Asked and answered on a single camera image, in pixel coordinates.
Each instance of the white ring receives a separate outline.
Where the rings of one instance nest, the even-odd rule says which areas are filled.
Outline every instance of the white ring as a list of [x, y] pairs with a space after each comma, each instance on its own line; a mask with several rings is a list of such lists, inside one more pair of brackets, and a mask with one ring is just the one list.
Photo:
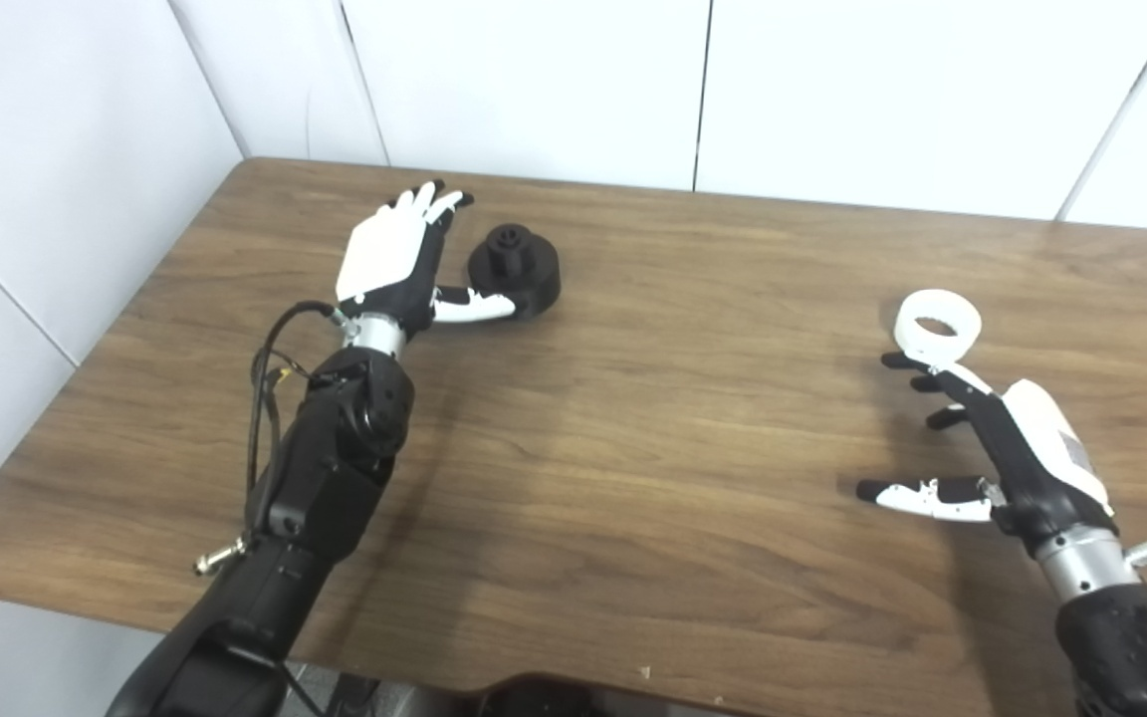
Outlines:
[[[919, 319], [934, 319], [954, 332], [942, 336], [920, 326]], [[929, 366], [953, 364], [968, 353], [980, 336], [980, 312], [951, 290], [923, 289], [906, 296], [896, 314], [892, 330], [897, 345], [907, 358]]]

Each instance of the wooden table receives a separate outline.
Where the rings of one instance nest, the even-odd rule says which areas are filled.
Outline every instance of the wooden table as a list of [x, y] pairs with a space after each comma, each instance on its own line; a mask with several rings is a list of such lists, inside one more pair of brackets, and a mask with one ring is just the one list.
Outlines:
[[[0, 600], [169, 630], [240, 527], [247, 368], [330, 298], [351, 226], [427, 172], [237, 167], [0, 471]], [[988, 471], [879, 354], [896, 306], [977, 305], [968, 365], [1031, 376], [1147, 539], [1147, 231], [446, 176], [559, 246], [560, 303], [436, 327], [412, 438], [296, 655], [481, 691], [568, 677], [767, 716], [1068, 716], [1054, 600], [1014, 539], [857, 502]], [[283, 348], [312, 364], [323, 322]], [[292, 403], [297, 385], [282, 389]]]

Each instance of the robotic hand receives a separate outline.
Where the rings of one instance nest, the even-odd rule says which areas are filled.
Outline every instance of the robotic hand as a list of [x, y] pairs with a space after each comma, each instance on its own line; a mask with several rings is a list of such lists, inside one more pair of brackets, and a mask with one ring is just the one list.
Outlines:
[[471, 280], [483, 290], [434, 285], [450, 221], [473, 202], [461, 192], [437, 200], [440, 189], [427, 182], [357, 224], [336, 282], [343, 313], [388, 317], [411, 338], [432, 321], [532, 317], [554, 303], [555, 249], [518, 224], [496, 228], [473, 255]]
[[[406, 342], [432, 321], [532, 317], [555, 302], [555, 250], [518, 224], [496, 228], [473, 255], [469, 273], [486, 290], [434, 285], [450, 223], [471, 203], [461, 192], [437, 198], [442, 189], [437, 181], [405, 192], [356, 227], [338, 309], [302, 301], [273, 324], [251, 371], [245, 530], [197, 559], [197, 575], [214, 580], [132, 672], [109, 717], [276, 714], [297, 686], [287, 654], [331, 569], [365, 533], [405, 444], [414, 405], [399, 364]], [[322, 314], [343, 332], [343, 349], [313, 372], [274, 349], [299, 313]], [[273, 356], [290, 367], [270, 372]], [[273, 387], [290, 371], [305, 376], [306, 392], [282, 436]], [[256, 480], [265, 412], [273, 439]]]
[[[954, 336], [928, 332], [936, 319]], [[957, 364], [980, 333], [980, 314], [961, 296], [915, 291], [902, 305], [900, 352], [883, 354], [889, 368], [914, 368], [923, 393], [954, 404], [930, 414], [944, 430], [969, 422], [998, 471], [930, 481], [861, 481], [857, 498], [938, 521], [993, 521], [1019, 537], [1060, 598], [1055, 631], [1075, 671], [1080, 717], [1147, 717], [1147, 541], [1121, 548], [1109, 494], [1074, 428], [1047, 391], [1017, 381], [998, 393]]]

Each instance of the wire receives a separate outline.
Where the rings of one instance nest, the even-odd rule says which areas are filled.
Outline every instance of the wire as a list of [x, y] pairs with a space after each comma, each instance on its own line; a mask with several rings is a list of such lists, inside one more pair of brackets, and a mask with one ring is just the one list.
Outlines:
[[304, 689], [304, 685], [299, 684], [299, 680], [295, 679], [291, 675], [290, 668], [286, 667], [286, 662], [279, 663], [279, 668], [282, 669], [282, 677], [286, 677], [287, 684], [290, 685], [290, 691], [295, 693], [295, 697], [299, 699], [299, 702], [304, 703], [304, 707], [309, 708], [309, 712], [313, 714], [313, 717], [327, 717], [323, 709], [318, 707], [318, 703], [313, 702], [310, 697], [309, 691]]
[[[282, 414], [276, 410], [276, 384], [282, 382], [289, 373], [289, 368], [274, 368], [264, 375], [264, 412], [268, 414], [268, 471], [274, 475], [278, 466], [281, 466], [282, 458]], [[267, 511], [264, 509], [260, 516], [263, 514], [267, 514]], [[259, 527], [258, 517], [256, 516], [255, 523], [248, 527]]]
[[[251, 384], [255, 383], [255, 365], [259, 363], [259, 354], [263, 350], [263, 346], [260, 346], [255, 350], [255, 353], [251, 354]], [[291, 372], [304, 376], [306, 380], [309, 380], [309, 377], [313, 377], [313, 373], [306, 371], [304, 365], [296, 361], [296, 359], [290, 358], [290, 356], [287, 356], [286, 352], [279, 351], [278, 349], [270, 349], [268, 354], [276, 356], [282, 361], [286, 361], [286, 365], [290, 367]]]
[[[282, 312], [281, 317], [278, 317], [276, 321], [273, 322], [273, 328], [270, 328], [267, 338], [264, 340], [264, 344], [259, 348], [258, 352], [255, 353], [255, 365], [251, 371], [251, 376], [267, 376], [268, 375], [268, 358], [274, 351], [273, 344], [276, 343], [276, 337], [281, 335], [282, 329], [286, 328], [286, 324], [290, 322], [290, 319], [298, 317], [301, 313], [321, 313], [322, 317], [331, 318], [336, 310], [333, 305], [323, 303], [323, 301], [299, 301], [298, 304], [291, 305], [286, 312]], [[260, 418], [264, 416], [264, 411], [268, 407], [267, 399], [265, 395], [268, 391], [268, 381], [256, 380], [252, 381], [255, 384], [253, 396], [251, 400], [251, 424], [250, 432], [247, 435], [245, 439], [245, 491], [250, 493], [255, 490], [255, 473], [256, 466], [259, 462], [259, 428]], [[251, 530], [259, 530], [259, 528], [267, 527], [268, 524], [268, 505], [272, 504], [273, 494], [276, 493], [279, 475], [275, 469], [275, 465], [268, 463], [268, 485], [264, 486], [264, 494], [260, 496], [259, 509], [255, 513], [251, 524], [248, 527]]]

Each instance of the black knob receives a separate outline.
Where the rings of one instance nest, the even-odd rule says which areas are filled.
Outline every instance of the black knob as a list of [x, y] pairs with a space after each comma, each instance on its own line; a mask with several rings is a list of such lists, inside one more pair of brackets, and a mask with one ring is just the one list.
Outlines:
[[475, 290], [513, 301], [518, 319], [537, 317], [561, 295], [555, 247], [522, 224], [501, 224], [487, 233], [471, 251], [468, 278]]

